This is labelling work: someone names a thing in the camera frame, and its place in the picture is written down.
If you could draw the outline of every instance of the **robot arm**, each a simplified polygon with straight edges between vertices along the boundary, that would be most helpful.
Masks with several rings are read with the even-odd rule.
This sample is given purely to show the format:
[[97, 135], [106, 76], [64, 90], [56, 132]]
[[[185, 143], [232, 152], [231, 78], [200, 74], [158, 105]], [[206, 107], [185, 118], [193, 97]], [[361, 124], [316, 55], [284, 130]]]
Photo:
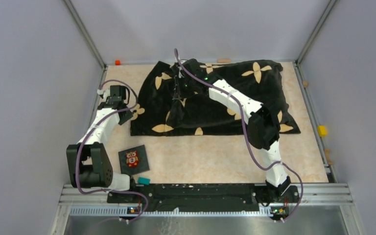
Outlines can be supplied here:
[[[244, 114], [248, 142], [259, 150], [263, 158], [264, 168], [268, 168], [274, 162], [282, 161], [279, 151], [280, 124], [277, 113], [271, 109], [270, 105], [262, 104], [247, 97], [230, 86], [224, 78], [215, 72], [204, 74], [195, 59], [185, 61], [183, 65], [196, 77], [229, 94], [226, 95], [226, 93], [216, 88], [209, 88], [208, 90], [211, 99], [218, 101], [238, 114]], [[179, 70], [178, 78], [189, 77], [181, 68]], [[241, 108], [232, 96], [235, 96], [240, 101]], [[269, 188], [274, 189], [278, 196], [283, 195], [289, 188], [290, 178], [282, 164], [276, 164], [266, 172], [266, 184]]]
[[[97, 92], [103, 102], [97, 108], [96, 117], [84, 136], [95, 128], [93, 133], [84, 143], [80, 157], [79, 181], [82, 188], [103, 187], [112, 188], [118, 191], [128, 190], [130, 187], [130, 177], [125, 174], [113, 172], [109, 157], [107, 156], [104, 144], [107, 143], [110, 134], [117, 124], [122, 125], [132, 117], [130, 111], [115, 113], [106, 118], [112, 112], [126, 108], [124, 103], [126, 99], [126, 87], [111, 86], [105, 91]], [[70, 172], [70, 181], [74, 187], [77, 187], [75, 180], [75, 164], [77, 152], [84, 137], [77, 143], [67, 147], [67, 161]], [[83, 162], [91, 158], [91, 164]]]

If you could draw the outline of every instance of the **small teal block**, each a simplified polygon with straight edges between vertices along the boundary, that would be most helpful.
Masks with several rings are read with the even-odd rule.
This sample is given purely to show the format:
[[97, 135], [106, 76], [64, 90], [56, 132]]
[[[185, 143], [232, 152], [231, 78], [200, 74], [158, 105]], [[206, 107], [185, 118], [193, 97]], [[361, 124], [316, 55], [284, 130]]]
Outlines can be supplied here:
[[149, 185], [150, 179], [144, 178], [144, 177], [139, 177], [138, 179], [138, 184], [142, 185]]

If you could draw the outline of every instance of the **metal floor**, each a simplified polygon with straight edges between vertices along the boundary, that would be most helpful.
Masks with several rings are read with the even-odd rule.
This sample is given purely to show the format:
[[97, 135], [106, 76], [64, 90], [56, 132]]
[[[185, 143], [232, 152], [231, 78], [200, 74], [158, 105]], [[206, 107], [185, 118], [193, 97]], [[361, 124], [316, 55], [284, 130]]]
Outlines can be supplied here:
[[143, 217], [129, 225], [107, 217], [70, 216], [64, 235], [346, 235], [339, 206], [301, 206], [287, 223], [261, 217]]

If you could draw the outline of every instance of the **yellow block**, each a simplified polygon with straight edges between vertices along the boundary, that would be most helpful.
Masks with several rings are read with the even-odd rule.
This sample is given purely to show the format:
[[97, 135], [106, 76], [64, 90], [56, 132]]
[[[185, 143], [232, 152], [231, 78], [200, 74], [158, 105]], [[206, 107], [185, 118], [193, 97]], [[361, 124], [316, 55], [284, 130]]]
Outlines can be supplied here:
[[320, 137], [327, 136], [328, 132], [327, 132], [326, 127], [322, 126], [322, 125], [318, 126], [318, 134], [319, 134]]

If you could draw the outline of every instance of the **cable tie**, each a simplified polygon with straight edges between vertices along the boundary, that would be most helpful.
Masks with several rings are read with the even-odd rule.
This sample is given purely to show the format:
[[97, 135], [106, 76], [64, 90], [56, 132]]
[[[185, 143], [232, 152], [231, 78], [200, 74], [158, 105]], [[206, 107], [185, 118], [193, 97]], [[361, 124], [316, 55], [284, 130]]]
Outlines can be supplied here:
[[236, 92], [237, 92], [237, 90], [235, 90], [235, 89], [228, 92], [227, 99], [230, 99], [231, 95], [233, 95]]
[[94, 128], [94, 129], [98, 129], [98, 130], [104, 131], [104, 127], [99, 126], [99, 125], [96, 125], [96, 124], [92, 124], [92, 125], [91, 125], [91, 128]]

